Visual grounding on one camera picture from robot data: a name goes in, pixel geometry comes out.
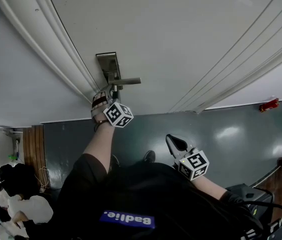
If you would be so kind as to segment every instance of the wooden panel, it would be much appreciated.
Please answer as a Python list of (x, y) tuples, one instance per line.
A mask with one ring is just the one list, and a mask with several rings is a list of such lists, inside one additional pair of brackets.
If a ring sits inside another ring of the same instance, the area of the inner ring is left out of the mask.
[(42, 184), (45, 184), (44, 178), (49, 181), (47, 171), (40, 170), (46, 166), (43, 125), (36, 125), (23, 130), (23, 152), (24, 163), (33, 167), (35, 176), (41, 180)]
[[(282, 205), (282, 167), (256, 185), (257, 188), (270, 191), (274, 194), (274, 203)], [(282, 210), (273, 209), (272, 222), (282, 218)]]

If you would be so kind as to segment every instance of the gray wall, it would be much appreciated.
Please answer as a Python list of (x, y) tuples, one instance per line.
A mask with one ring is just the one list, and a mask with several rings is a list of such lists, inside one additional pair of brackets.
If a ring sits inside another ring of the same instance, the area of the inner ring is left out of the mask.
[(89, 115), (90, 105), (50, 71), (0, 10), (0, 126)]

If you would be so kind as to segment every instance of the hand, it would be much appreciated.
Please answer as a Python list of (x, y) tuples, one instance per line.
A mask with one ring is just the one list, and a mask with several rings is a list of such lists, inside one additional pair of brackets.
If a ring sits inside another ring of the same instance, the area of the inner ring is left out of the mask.
[[(95, 101), (95, 100), (97, 100), (97, 99), (99, 99), (99, 98), (101, 98), (101, 97), (104, 97), (105, 95), (106, 95), (105, 92), (98, 93), (98, 94), (93, 98), (93, 101)], [(94, 106), (94, 107), (92, 108), (92, 111), (95, 110), (95, 109), (97, 109), (98, 107), (101, 107), (101, 106), (107, 104), (107, 103), (108, 103), (108, 102), (104, 101), (104, 102), (102, 102), (102, 103), (100, 103), (100, 104)], [(103, 121), (103, 120), (107, 120), (107, 117), (106, 117), (106, 115), (105, 115), (103, 112), (100, 112), (99, 114), (97, 114), (97, 115), (94, 116), (94, 120), (97, 121), (97, 122), (98, 122), (98, 121)]]
[(29, 219), (28, 217), (24, 214), (24, 212), (22, 211), (18, 211), (12, 218), (12, 222), (19, 227), (19, 225), (17, 224), (17, 222), (27, 222)]

